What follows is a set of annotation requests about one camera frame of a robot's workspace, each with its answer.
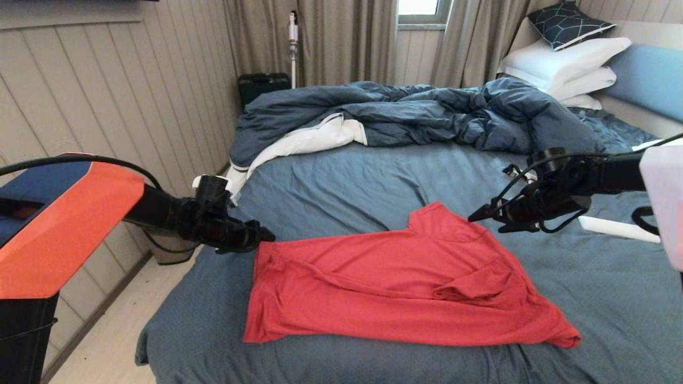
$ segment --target wood-paneled wall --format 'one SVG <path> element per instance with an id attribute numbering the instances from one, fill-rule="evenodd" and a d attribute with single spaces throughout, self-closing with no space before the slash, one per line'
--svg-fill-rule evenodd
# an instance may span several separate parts
<path id="1" fill-rule="evenodd" d="M 601 20 L 683 24 L 681 0 L 579 0 L 579 8 Z"/>
<path id="2" fill-rule="evenodd" d="M 428 84 L 443 31 L 398 31 L 396 85 Z"/>
<path id="3" fill-rule="evenodd" d="M 0 166 L 114 156 L 182 196 L 228 162 L 239 106 L 223 2 L 143 7 L 141 23 L 0 31 Z M 114 228 L 61 291 L 46 367 L 149 250 L 135 226 Z"/>

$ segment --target window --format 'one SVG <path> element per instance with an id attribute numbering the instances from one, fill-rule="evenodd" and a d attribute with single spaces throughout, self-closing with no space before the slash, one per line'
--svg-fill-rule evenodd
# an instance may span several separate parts
<path id="1" fill-rule="evenodd" d="M 450 8 L 451 0 L 399 0 L 398 23 L 444 25 Z"/>

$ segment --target red shirt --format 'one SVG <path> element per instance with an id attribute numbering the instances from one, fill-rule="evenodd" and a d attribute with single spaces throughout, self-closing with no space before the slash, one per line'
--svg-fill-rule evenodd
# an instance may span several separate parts
<path id="1" fill-rule="evenodd" d="M 512 253 L 440 202 L 405 230 L 261 243 L 244 341 L 316 333 L 448 346 L 581 338 Z"/>

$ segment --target floor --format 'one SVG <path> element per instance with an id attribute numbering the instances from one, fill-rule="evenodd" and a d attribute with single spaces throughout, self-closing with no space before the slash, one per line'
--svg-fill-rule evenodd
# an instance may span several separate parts
<path id="1" fill-rule="evenodd" d="M 50 384 L 148 384 L 155 383 L 149 366 L 134 362 L 140 331 L 159 308 L 171 289 L 195 262 L 160 266 L 154 258 L 140 270 L 109 307 Z"/>

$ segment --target curtain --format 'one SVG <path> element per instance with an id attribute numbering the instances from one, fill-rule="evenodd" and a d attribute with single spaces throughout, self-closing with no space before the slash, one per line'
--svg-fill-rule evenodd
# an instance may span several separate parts
<path id="1" fill-rule="evenodd" d="M 453 0 L 432 84 L 479 87 L 495 79 L 521 21 L 555 3 L 559 0 Z"/>
<path id="2" fill-rule="evenodd" d="M 290 73 L 289 13 L 299 25 L 297 86 L 393 82 L 398 0 L 226 0 L 238 74 Z"/>

